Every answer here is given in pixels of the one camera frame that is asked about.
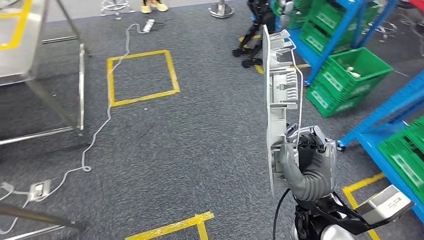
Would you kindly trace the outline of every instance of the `white cable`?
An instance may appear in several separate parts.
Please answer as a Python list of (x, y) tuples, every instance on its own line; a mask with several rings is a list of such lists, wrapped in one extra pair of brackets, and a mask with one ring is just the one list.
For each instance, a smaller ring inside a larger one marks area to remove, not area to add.
[[(128, 54), (130, 54), (130, 29), (133, 27), (133, 26), (136, 26), (136, 30), (137, 30), (137, 32), (139, 33), (139, 34), (146, 34), (147, 32), (144, 32), (144, 31), (141, 31), (141, 28), (140, 28), (140, 24), (138, 24), (138, 23), (134, 23), (134, 24), (131, 24), (127, 29), (126, 29), (126, 31), (125, 31), (125, 34), (126, 34), (126, 42), (125, 42), (125, 50), (126, 50), (126, 53), (125, 53), (125, 55), (123, 55), (123, 56), (121, 56), (120, 58), (119, 58), (119, 61), (118, 61), (118, 63), (115, 65), (115, 66), (113, 66), (113, 68), (107, 73), (107, 75), (106, 75), (106, 78), (107, 78), (107, 82), (109, 82), (109, 76), (115, 71), (115, 69), (122, 63), (122, 60), (128, 55)], [(108, 103), (108, 106), (107, 106), (107, 120), (100, 126), (100, 128), (93, 134), (93, 138), (92, 138), (92, 141), (91, 141), (91, 144), (90, 144), (90, 146), (88, 146), (83, 152), (82, 152), (82, 157), (81, 157), (81, 167), (79, 167), (79, 168), (75, 168), (75, 169), (72, 169), (72, 170), (69, 170), (69, 171), (67, 171), (64, 175), (63, 175), (63, 179), (62, 179), (62, 181), (60, 182), (60, 184), (53, 190), (53, 191), (51, 191), (49, 194), (47, 194), (45, 197), (43, 197), (43, 198), (40, 198), (40, 199), (38, 199), (38, 200), (35, 200), (35, 202), (37, 202), (37, 203), (39, 203), (39, 202), (41, 202), (41, 201), (43, 201), (43, 200), (45, 200), (48, 196), (50, 196), (51, 194), (53, 194), (54, 192), (56, 192), (63, 184), (64, 184), (64, 182), (65, 182), (65, 180), (66, 180), (66, 178), (67, 178), (67, 176), (68, 176), (68, 174), (69, 173), (72, 173), (72, 172), (75, 172), (75, 171), (78, 171), (78, 170), (83, 170), (84, 172), (86, 172), (86, 173), (88, 173), (88, 172), (90, 172), (91, 170), (92, 170), (92, 167), (91, 166), (86, 166), (86, 152), (88, 151), (88, 150), (90, 150), (91, 148), (92, 148), (92, 146), (94, 145), (94, 143), (96, 142), (96, 136), (97, 136), (97, 134), (99, 134), (100, 133), (100, 131), (106, 126), (106, 124), (108, 124), (108, 122), (112, 119), (112, 116), (111, 116), (111, 107), (112, 107), (112, 100), (111, 100), (111, 95), (110, 95), (110, 93), (109, 93), (109, 91), (108, 91), (108, 93), (107, 93), (107, 98), (108, 98), (108, 100), (109, 100), (109, 103)], [(19, 194), (19, 195), (27, 195), (27, 200), (26, 200), (26, 202), (25, 202), (25, 204), (22, 206), (22, 208), (25, 208), (26, 206), (27, 206), (27, 204), (28, 204), (28, 202), (30, 201), (30, 197), (29, 197), (29, 193), (28, 192), (22, 192), (22, 191), (9, 191), (9, 193), (8, 194), (6, 194), (5, 196), (3, 196), (2, 198), (0, 198), (0, 201), (1, 200), (3, 200), (3, 199), (5, 199), (5, 198), (7, 198), (10, 194)], [(1, 230), (0, 229), (0, 235), (5, 235), (5, 234), (7, 234), (7, 233), (9, 233), (12, 229), (13, 229), (13, 227), (15, 226), (15, 224), (16, 224), (16, 221), (18, 220), (18, 218), (16, 217), (14, 220), (13, 220), (13, 223), (12, 223), (12, 225), (10, 226), (10, 228), (9, 228), (9, 230), (7, 230), (7, 231), (3, 231), (3, 230)]]
[[(134, 23), (134, 24), (131, 24), (127, 29), (126, 29), (126, 31), (125, 31), (125, 34), (126, 34), (126, 42), (125, 42), (125, 50), (126, 50), (126, 53), (125, 53), (125, 55), (123, 55), (123, 56), (121, 56), (120, 58), (119, 58), (119, 61), (118, 61), (118, 63), (115, 65), (115, 66), (113, 66), (113, 68), (107, 73), (107, 75), (106, 75), (106, 78), (107, 78), (107, 82), (109, 82), (109, 76), (115, 71), (115, 69), (122, 63), (122, 60), (128, 55), (128, 54), (130, 54), (130, 29), (133, 27), (133, 26), (136, 26), (136, 29), (137, 29), (137, 32), (139, 33), (139, 34), (145, 34), (146, 32), (143, 32), (143, 31), (141, 31), (141, 28), (140, 28), (140, 24), (138, 24), (138, 23)], [(48, 196), (50, 196), (51, 194), (53, 194), (54, 192), (56, 192), (60, 187), (62, 187), (62, 185), (64, 184), (64, 182), (65, 182), (65, 180), (66, 180), (66, 178), (67, 178), (67, 176), (68, 176), (68, 174), (69, 173), (72, 173), (72, 172), (75, 172), (75, 171), (78, 171), (78, 170), (83, 170), (84, 172), (86, 172), (86, 173), (88, 173), (88, 172), (90, 172), (91, 170), (92, 170), (92, 167), (91, 166), (86, 166), (86, 152), (88, 151), (88, 150), (90, 150), (91, 148), (92, 148), (92, 146), (94, 145), (94, 143), (96, 142), (96, 136), (97, 136), (97, 134), (98, 133), (100, 133), (100, 131), (106, 126), (106, 124), (108, 124), (109, 123), (109, 121), (112, 119), (112, 116), (111, 116), (111, 107), (112, 107), (112, 105), (111, 105), (111, 103), (112, 103), (112, 99), (111, 99), (111, 96), (110, 96), (110, 93), (109, 93), (109, 91), (108, 91), (108, 93), (107, 93), (107, 98), (108, 98), (108, 100), (109, 100), (109, 105), (107, 106), (107, 120), (100, 126), (100, 128), (93, 134), (93, 139), (92, 139), (92, 141), (91, 141), (91, 144), (90, 144), (90, 146), (88, 146), (83, 152), (82, 152), (82, 157), (81, 157), (81, 167), (79, 167), (79, 168), (75, 168), (75, 169), (72, 169), (72, 170), (69, 170), (69, 171), (67, 171), (65, 174), (64, 174), (64, 176), (63, 176), (63, 179), (62, 179), (62, 181), (60, 182), (60, 184), (53, 190), (53, 191), (51, 191), (49, 194), (47, 194), (45, 197), (43, 197), (43, 198), (40, 198), (40, 199), (38, 199), (38, 200), (35, 200), (35, 202), (41, 202), (41, 201), (43, 201), (44, 199), (46, 199)]]
[(304, 99), (304, 75), (302, 71), (299, 70), (298, 66), (296, 65), (295, 52), (294, 52), (294, 50), (296, 49), (296, 44), (295, 42), (293, 42), (293, 40), (290, 37), (288, 38), (288, 40), (290, 40), (291, 44), (293, 45), (293, 47), (291, 48), (291, 59), (293, 60), (293, 65), (300, 74), (299, 124), (298, 124), (297, 141), (296, 141), (297, 143), (296, 148), (298, 148), (299, 138), (301, 137), (300, 129), (302, 124), (302, 107), (304, 102), (303, 100)]
[[(0, 188), (3, 188), (5, 190), (7, 190), (6, 187), (4, 187), (4, 185), (0, 186)], [(28, 205), (28, 203), (30, 202), (30, 193), (29, 192), (26, 192), (26, 191), (15, 191), (14, 188), (13, 189), (10, 189), (10, 191), (9, 191), (8, 194), (6, 194), (4, 197), (0, 198), (0, 201), (4, 200), (5, 198), (7, 198), (11, 194), (26, 195), (26, 201), (23, 204), (22, 208), (25, 208)], [(18, 221), (18, 218), (15, 217), (8, 230), (4, 231), (4, 230), (0, 229), (0, 235), (6, 235), (6, 234), (8, 234), (14, 228), (14, 226), (15, 226), (15, 224), (16, 224), (17, 221)]]

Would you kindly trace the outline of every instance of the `power strip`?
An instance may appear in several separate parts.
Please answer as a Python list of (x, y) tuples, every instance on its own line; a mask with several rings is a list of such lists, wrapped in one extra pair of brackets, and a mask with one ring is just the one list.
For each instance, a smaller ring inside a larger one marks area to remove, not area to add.
[(146, 25), (144, 25), (143, 32), (149, 33), (150, 30), (152, 30), (152, 27), (153, 27), (153, 24), (154, 23), (155, 23), (155, 20), (154, 19), (147, 20)]

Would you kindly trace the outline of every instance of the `electrical outlet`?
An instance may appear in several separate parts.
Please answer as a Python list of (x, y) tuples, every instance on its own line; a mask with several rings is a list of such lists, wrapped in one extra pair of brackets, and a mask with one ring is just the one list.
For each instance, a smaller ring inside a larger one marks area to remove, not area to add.
[(29, 201), (32, 202), (47, 196), (50, 193), (51, 182), (51, 180), (45, 180), (32, 184), (29, 188)]

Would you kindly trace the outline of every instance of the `gray carpet floor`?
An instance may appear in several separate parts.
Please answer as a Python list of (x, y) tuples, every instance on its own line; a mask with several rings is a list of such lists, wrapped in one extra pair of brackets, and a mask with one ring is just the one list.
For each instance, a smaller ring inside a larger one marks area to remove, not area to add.
[[(274, 211), (284, 189), (278, 189), (276, 196), (270, 190), (263, 78), (254, 68), (243, 69), (242, 59), (231, 55), (250, 26), (251, 15), (242, 1), (233, 5), (237, 12), (228, 19), (210, 17), (207, 5), (150, 14), (158, 22), (168, 21), (149, 34), (133, 31), (131, 53), (169, 50), (181, 92), (113, 107), (112, 120), (86, 156), (92, 171), (70, 173), (58, 192), (27, 208), (88, 223), (81, 235), (87, 240), (123, 239), (206, 211), (215, 215), (205, 222), (211, 240), (271, 239)], [(106, 59), (123, 55), (125, 29), (145, 21), (141, 13), (120, 21), (113, 16), (75, 21), (93, 54), (87, 60), (85, 86), (85, 126), (90, 135), (107, 118)], [(418, 53), (418, 40), (407, 26), (397, 25), (396, 37), (380, 43), (376, 36), (367, 46), (410, 77), (392, 72), (358, 107), (331, 118), (321, 117), (305, 99), (305, 125), (319, 125), (327, 136), (338, 139), (421, 70), (424, 58)], [(63, 21), (48, 23), (44, 32), (45, 38), (71, 33)], [(75, 113), (78, 44), (55, 43), (40, 49), (41, 82)], [(116, 99), (170, 90), (165, 64), (160, 55), (124, 60), (114, 74)], [(0, 103), (2, 138), (63, 126), (24, 84), (0, 88)], [(294, 122), (298, 114), (292, 111), (288, 117)], [(0, 182), (27, 191), (32, 183), (51, 179), (55, 187), (66, 171), (80, 166), (85, 147), (71, 132), (2, 146)], [(379, 172), (353, 143), (338, 155), (337, 190), (341, 193), (340, 187)], [(360, 202), (388, 184), (382, 179), (353, 195)], [(25, 199), (11, 196), (6, 201), (21, 205)], [(294, 219), (292, 199), (284, 201), (279, 214), (278, 239), (288, 239)], [(11, 221), (0, 218), (0, 228), (6, 229)], [(8, 236), (45, 226), (19, 219)], [(424, 238), (423, 224), (412, 212), (376, 231), (382, 240)], [(64, 229), (36, 239), (77, 236), (75, 230)], [(190, 227), (160, 239), (199, 237)], [(357, 239), (371, 238), (364, 233)]]

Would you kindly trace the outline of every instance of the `stainless steel table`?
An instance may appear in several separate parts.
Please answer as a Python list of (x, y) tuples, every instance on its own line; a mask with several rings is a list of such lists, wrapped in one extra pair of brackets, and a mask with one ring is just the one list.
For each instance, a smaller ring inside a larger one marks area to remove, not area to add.
[[(89, 55), (89, 52), (61, 0), (56, 0), (56, 2), (63, 11), (74, 36), (40, 40), (49, 2), (50, 0), (19, 0), (7, 8), (0, 9), (0, 86), (25, 82), (40, 99), (61, 117), (68, 127), (10, 139), (0, 139), (0, 145), (68, 131), (75, 131), (80, 137), (84, 136), (84, 60), (86, 53)], [(79, 41), (79, 114), (76, 121), (37, 80), (37, 49), (40, 45), (70, 40)]]

